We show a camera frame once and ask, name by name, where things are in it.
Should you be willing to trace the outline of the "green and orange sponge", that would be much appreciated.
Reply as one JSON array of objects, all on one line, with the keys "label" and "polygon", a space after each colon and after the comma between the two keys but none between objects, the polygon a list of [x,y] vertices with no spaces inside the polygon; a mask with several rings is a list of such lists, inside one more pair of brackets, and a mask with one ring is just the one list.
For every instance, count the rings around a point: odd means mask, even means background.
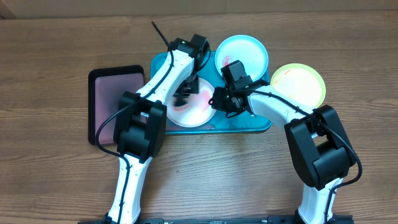
[{"label": "green and orange sponge", "polygon": [[188,103],[188,96],[177,96],[173,102],[174,107],[181,107]]}]

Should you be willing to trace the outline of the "white plastic plate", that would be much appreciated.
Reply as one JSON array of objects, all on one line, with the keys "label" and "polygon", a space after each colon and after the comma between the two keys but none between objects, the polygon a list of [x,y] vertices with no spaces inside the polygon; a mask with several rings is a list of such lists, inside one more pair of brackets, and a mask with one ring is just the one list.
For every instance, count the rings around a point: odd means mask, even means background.
[{"label": "white plastic plate", "polygon": [[167,104],[167,117],[173,123],[184,128],[195,128],[207,123],[215,114],[209,105],[209,100],[213,96],[214,87],[205,79],[198,79],[198,94],[190,94],[183,99],[185,104],[176,106],[176,97]]}]

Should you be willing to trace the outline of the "yellow-green plastic plate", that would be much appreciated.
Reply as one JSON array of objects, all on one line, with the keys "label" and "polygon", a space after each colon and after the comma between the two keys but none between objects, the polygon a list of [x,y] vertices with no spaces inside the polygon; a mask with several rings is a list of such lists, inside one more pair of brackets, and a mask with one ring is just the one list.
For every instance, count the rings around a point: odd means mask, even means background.
[{"label": "yellow-green plastic plate", "polygon": [[271,85],[288,98],[314,108],[318,108],[326,95],[325,82],[312,67],[301,63],[290,63],[278,68]]}]

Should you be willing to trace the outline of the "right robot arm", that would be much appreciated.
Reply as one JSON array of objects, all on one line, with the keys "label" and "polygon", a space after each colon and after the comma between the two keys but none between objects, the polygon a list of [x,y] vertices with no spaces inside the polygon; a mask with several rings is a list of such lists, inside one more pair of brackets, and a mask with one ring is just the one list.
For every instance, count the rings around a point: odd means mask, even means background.
[{"label": "right robot arm", "polygon": [[338,188],[357,182],[363,173],[334,108],[308,107],[277,92],[264,80],[253,81],[239,60],[221,69],[226,82],[216,87],[209,104],[232,118],[245,111],[284,129],[294,169],[304,183],[302,202],[293,215],[269,215],[266,223],[353,223],[335,215]]}]

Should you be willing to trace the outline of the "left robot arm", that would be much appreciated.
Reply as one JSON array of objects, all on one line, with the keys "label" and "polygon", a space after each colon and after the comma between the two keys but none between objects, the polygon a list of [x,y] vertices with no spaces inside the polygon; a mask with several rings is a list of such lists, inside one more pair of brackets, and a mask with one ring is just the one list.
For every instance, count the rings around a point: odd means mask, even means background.
[{"label": "left robot arm", "polygon": [[119,177],[108,223],[137,223],[146,173],[164,141],[167,104],[175,100],[182,106],[191,94],[199,92],[197,72],[210,51],[206,37],[177,38],[167,48],[161,68],[136,93],[125,91],[113,115]]}]

